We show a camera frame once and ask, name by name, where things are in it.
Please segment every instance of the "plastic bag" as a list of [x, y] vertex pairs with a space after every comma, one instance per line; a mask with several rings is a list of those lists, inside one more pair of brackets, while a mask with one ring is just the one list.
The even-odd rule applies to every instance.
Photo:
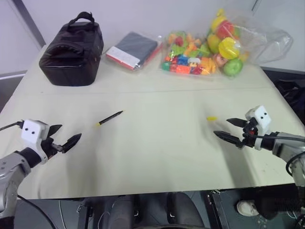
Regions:
[[221, 71], [235, 76], [245, 61], [261, 64], [282, 59], [293, 38], [284, 30], [262, 25], [240, 11], [220, 9], [212, 21], [207, 43]]
[[193, 75], [209, 75], [216, 71], [212, 53], [203, 36], [175, 31], [168, 35], [165, 44], [161, 69]]
[[111, 47], [106, 57], [121, 66], [135, 71], [143, 68], [162, 48], [161, 36], [128, 33], [117, 45]]

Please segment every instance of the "shoe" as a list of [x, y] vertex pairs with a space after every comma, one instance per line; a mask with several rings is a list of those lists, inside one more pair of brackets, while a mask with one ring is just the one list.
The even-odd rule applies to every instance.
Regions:
[[237, 211], [243, 216], [257, 216], [259, 215], [256, 210], [254, 200], [241, 200], [236, 205]]

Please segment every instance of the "black handbag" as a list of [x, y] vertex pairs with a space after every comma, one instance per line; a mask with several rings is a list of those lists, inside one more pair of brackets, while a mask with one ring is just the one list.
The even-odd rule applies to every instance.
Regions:
[[[76, 22], [84, 18], [90, 22]], [[91, 13], [81, 12], [65, 24], [39, 61], [49, 81], [60, 86], [94, 82], [104, 47], [101, 29]]]

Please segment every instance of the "white table surface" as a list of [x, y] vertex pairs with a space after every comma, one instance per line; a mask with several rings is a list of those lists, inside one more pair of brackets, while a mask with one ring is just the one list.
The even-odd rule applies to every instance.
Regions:
[[[256, 66], [234, 80], [202, 80], [157, 70], [160, 57], [142, 72], [128, 73], [101, 62], [91, 86], [59, 87], [38, 67], [29, 69], [0, 114], [0, 126], [20, 119], [63, 124], [62, 144], [83, 133], [66, 154], [38, 165], [19, 193], [26, 198], [88, 196], [255, 187], [292, 183], [285, 162], [266, 150], [237, 149], [213, 134], [241, 137], [225, 120], [263, 104], [271, 130], [303, 135], [304, 126]], [[103, 118], [125, 110], [106, 124]], [[217, 116], [217, 121], [206, 117]], [[0, 156], [22, 149], [20, 129], [0, 132]]]

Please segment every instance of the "pen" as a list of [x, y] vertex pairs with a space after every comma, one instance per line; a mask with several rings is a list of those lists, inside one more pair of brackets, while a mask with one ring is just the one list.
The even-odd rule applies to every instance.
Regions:
[[96, 125], [97, 125], [97, 126], [100, 126], [100, 125], [102, 125], [103, 123], [108, 122], [110, 119], [112, 119], [112, 118], [114, 118], [114, 117], [120, 115], [122, 112], [123, 112], [123, 111], [119, 111], [119, 112], [117, 112], [117, 113], [115, 113], [115, 114], [109, 116], [108, 118], [105, 118], [104, 120], [101, 120], [101, 121], [98, 122]]

